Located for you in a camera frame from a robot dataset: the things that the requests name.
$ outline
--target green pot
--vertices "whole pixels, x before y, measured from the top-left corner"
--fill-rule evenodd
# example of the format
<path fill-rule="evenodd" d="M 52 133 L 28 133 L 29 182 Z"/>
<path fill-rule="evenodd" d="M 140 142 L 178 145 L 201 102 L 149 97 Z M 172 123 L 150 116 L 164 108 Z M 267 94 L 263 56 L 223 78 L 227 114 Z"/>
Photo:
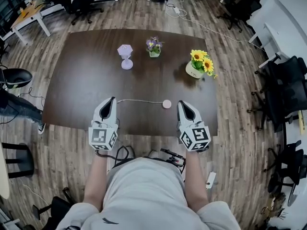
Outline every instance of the green pot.
<path fill-rule="evenodd" d="M 159 57 L 160 54 L 161 54 L 161 49 L 160 48 L 159 48 L 159 53 L 156 53 L 154 51 L 149 51 L 149 56 L 151 58 L 157 58 L 157 57 Z"/>

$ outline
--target gray t-shirt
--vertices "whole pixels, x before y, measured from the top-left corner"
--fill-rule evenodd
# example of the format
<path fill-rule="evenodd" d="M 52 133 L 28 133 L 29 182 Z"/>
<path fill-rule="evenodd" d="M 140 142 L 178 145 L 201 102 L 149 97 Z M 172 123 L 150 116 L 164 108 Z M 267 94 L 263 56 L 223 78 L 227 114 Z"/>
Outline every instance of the gray t-shirt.
<path fill-rule="evenodd" d="M 103 210 L 88 203 L 71 207 L 57 230 L 240 230 L 227 203 L 188 208 L 177 167 L 138 158 L 108 173 Z"/>

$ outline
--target sleeve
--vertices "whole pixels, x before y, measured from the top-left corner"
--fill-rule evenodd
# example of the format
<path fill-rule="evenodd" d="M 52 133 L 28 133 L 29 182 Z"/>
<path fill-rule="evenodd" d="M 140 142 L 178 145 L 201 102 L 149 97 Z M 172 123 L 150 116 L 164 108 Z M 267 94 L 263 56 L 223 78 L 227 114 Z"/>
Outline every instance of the sleeve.
<path fill-rule="evenodd" d="M 97 213 L 99 213 L 98 209 L 89 203 L 75 204 L 59 223 L 57 230 L 65 230 L 69 226 L 80 229 L 86 219 Z"/>
<path fill-rule="evenodd" d="M 210 230 L 240 230 L 240 226 L 226 202 L 209 203 L 201 208 L 197 214 Z"/>

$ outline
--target dark wooden table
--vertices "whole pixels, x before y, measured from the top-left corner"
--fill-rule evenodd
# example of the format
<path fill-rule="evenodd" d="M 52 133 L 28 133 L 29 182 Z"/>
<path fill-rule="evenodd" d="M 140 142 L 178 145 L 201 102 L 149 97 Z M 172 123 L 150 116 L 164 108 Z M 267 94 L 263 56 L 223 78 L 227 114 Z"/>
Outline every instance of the dark wooden table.
<path fill-rule="evenodd" d="M 150 58 L 146 40 L 164 42 L 158 58 Z M 133 68 L 123 70 L 117 49 L 130 44 Z M 71 33 L 54 69 L 47 92 L 43 122 L 87 130 L 95 108 L 106 98 L 139 99 L 160 104 L 120 102 L 119 133 L 177 135 L 177 103 L 184 100 L 201 113 L 211 136 L 217 135 L 215 80 L 200 80 L 185 72 L 192 49 L 207 49 L 204 39 L 150 30 L 112 29 Z"/>

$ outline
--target wooden floor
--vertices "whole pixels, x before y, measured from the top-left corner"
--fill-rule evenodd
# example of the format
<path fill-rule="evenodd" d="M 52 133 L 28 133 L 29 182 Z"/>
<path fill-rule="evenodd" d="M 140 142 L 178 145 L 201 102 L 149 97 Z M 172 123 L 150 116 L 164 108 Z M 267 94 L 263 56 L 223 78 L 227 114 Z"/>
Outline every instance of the wooden floor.
<path fill-rule="evenodd" d="M 260 89 L 260 80 L 254 71 L 264 61 L 262 52 L 247 42 L 238 43 L 198 24 L 172 18 L 166 15 L 163 5 L 147 0 L 109 1 L 101 5 L 105 12 L 93 15 L 92 24 L 84 20 L 72 26 L 72 16 L 61 11 L 44 18 L 51 37 L 46 37 L 35 22 L 20 31 L 28 40 L 32 40 L 32 45 L 24 46 L 15 35 L 9 38 L 10 53 L 3 63 L 11 68 L 27 69 L 34 75 L 31 85 L 14 93 L 27 92 L 29 87 L 33 87 L 34 95 L 46 95 L 55 64 L 70 32 L 137 28 L 204 38 L 218 73 L 218 136 L 213 138 L 210 149 L 201 154 L 204 176 L 207 177 L 209 171 L 217 172 L 215 184 L 208 191 L 209 197 L 212 201 L 227 202 L 242 229 L 253 229 L 261 221 L 260 210 L 268 199 L 266 185 L 270 175 L 261 172 L 271 159 L 267 148 L 275 146 L 279 140 L 269 123 L 263 131 L 257 131 L 255 127 L 259 117 L 246 112 L 253 103 L 256 104 L 250 92 Z M 219 0 L 184 0 L 178 6 L 187 11 L 187 19 L 235 40 L 249 40 L 252 36 L 251 30 L 246 27 L 240 34 L 237 28 L 228 30 L 228 22 L 216 18 L 224 12 Z M 176 49 L 170 57 L 176 57 Z M 30 96 L 25 98 L 38 108 L 41 107 L 40 99 Z M 77 201 L 83 199 L 85 179 L 93 156 L 87 136 L 86 131 L 59 126 L 50 126 L 39 136 L 37 125 L 24 119 L 3 125 L 0 131 L 2 142 L 23 142 L 30 147 L 35 159 L 35 175 L 31 179 L 22 178 L 22 181 L 48 203 L 53 196 L 62 196 L 61 190 L 66 186 Z M 119 140 L 118 146 L 132 145 L 138 156 L 145 155 L 150 149 L 159 150 L 162 147 L 179 153 L 184 151 L 178 147 L 176 138 L 172 137 L 127 135 L 120 136 Z M 11 182 L 11 197 L 3 200 L 3 207 L 12 211 L 12 215 L 20 218 L 23 224 L 32 224 L 41 229 L 49 213 L 42 214 L 42 220 L 37 221 L 31 208 L 32 204 L 39 207 L 46 204 L 22 186 L 20 179 L 11 179 Z"/>

